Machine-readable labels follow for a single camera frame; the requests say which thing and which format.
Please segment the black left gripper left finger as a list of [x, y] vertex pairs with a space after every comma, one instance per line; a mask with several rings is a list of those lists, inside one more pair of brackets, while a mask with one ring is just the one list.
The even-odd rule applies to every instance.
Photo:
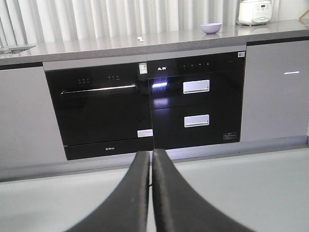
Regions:
[[70, 232], [145, 232], [149, 203], [150, 153], [139, 151], [126, 175], [90, 215]]

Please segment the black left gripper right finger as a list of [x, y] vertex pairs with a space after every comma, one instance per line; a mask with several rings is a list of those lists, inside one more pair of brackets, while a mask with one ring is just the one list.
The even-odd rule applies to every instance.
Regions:
[[158, 232], [249, 232], [202, 198], [178, 172], [163, 149], [154, 149], [152, 192]]

